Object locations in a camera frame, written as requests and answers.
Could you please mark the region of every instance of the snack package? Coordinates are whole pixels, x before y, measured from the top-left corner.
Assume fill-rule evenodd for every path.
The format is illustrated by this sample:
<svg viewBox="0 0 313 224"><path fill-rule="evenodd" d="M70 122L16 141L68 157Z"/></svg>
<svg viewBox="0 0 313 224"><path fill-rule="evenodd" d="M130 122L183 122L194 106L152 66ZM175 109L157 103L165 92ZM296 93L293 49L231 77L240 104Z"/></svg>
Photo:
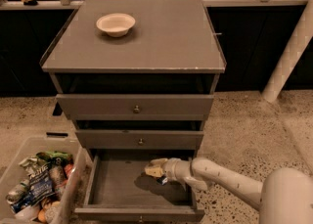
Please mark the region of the snack package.
<svg viewBox="0 0 313 224"><path fill-rule="evenodd" d="M60 165L65 167L67 164L73 164L72 154L59 151L40 152L36 156L50 162L52 166Z"/></svg>
<svg viewBox="0 0 313 224"><path fill-rule="evenodd" d="M19 163L19 166L21 166L29 175L35 173L41 166L46 163L47 161L39 157L26 157Z"/></svg>
<svg viewBox="0 0 313 224"><path fill-rule="evenodd" d="M27 194L23 198L21 198L20 201L10 205L11 210L14 213L18 213L21 210L27 208L28 206L32 206L33 200L34 200L33 194L30 191L28 191Z"/></svg>
<svg viewBox="0 0 313 224"><path fill-rule="evenodd" d="M50 223L53 221L55 214L57 213L60 202L54 198L45 198L41 201L41 210L38 214L38 220L42 223Z"/></svg>
<svg viewBox="0 0 313 224"><path fill-rule="evenodd" d="M53 182L54 191L57 195L58 200L61 199L67 185L67 179L65 172L60 165L53 166L49 170L50 178Z"/></svg>
<svg viewBox="0 0 313 224"><path fill-rule="evenodd" d="M14 204L20 201L27 194L28 190L29 190L29 180L24 179L12 190L10 190L6 197L7 203Z"/></svg>
<svg viewBox="0 0 313 224"><path fill-rule="evenodd" d="M74 165L73 164L68 164L64 167L64 170L65 170L65 173L67 175L67 179L69 179L69 176L70 174L72 173L73 171L73 168L74 168Z"/></svg>
<svg viewBox="0 0 313 224"><path fill-rule="evenodd" d="M53 182L49 176L49 164L43 165L37 172L30 174L30 190L33 196L32 205L54 194Z"/></svg>

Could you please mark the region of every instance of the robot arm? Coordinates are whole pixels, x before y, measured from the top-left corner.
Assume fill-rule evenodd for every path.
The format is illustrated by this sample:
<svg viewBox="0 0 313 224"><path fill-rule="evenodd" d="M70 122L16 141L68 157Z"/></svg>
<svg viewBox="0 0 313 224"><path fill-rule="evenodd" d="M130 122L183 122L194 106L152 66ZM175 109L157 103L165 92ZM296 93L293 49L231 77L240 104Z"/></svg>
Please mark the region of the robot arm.
<svg viewBox="0 0 313 224"><path fill-rule="evenodd" d="M259 210L262 183L224 168L207 158L196 157L192 161L171 158L153 160L153 166L146 166L146 173L157 177L152 171L158 167L158 175L163 174L168 181L185 183L198 190L208 190L215 182Z"/></svg>
<svg viewBox="0 0 313 224"><path fill-rule="evenodd" d="M218 183L258 210L259 224L312 224L313 221L313 180L292 168L272 172L264 184L204 157L192 161L157 159L145 171L204 191L211 182Z"/></svg>

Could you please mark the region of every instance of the white pole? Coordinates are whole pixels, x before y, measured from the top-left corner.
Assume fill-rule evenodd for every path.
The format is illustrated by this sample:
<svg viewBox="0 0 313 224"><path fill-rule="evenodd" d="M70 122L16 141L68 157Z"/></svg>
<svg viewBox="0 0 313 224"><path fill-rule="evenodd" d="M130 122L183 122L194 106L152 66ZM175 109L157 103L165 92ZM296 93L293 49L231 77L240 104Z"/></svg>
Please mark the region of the white pole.
<svg viewBox="0 0 313 224"><path fill-rule="evenodd" d="M313 0L309 0L262 96L273 103L313 36Z"/></svg>

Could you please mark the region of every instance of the white bowl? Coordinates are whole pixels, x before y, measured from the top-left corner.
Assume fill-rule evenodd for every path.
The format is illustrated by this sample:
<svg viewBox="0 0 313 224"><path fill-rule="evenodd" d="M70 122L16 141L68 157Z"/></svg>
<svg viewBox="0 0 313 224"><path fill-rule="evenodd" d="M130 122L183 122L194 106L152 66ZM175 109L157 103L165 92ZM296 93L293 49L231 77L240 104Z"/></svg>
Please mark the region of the white bowl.
<svg viewBox="0 0 313 224"><path fill-rule="evenodd" d="M111 37L121 37L135 24L135 19L126 14L110 14L97 20L97 28Z"/></svg>

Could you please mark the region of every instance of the terrazzo floor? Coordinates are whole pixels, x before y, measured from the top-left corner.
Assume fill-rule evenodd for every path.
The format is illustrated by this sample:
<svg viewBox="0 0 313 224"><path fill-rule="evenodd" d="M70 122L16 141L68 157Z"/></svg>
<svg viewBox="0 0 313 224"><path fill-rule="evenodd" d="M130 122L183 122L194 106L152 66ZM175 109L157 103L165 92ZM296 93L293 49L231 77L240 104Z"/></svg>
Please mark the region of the terrazzo floor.
<svg viewBox="0 0 313 224"><path fill-rule="evenodd" d="M47 131L75 137L73 125L63 114L52 116L55 103L51 97L0 98L0 176L25 138L45 136ZM273 104L257 91L215 93L198 156L259 181L280 167L311 175L312 103L312 90L283 91ZM90 166L87 158L75 206L82 206ZM197 202L205 209L202 224L258 223L257 211L218 185L198 191ZM70 223L98 222L82 221L73 213Z"/></svg>

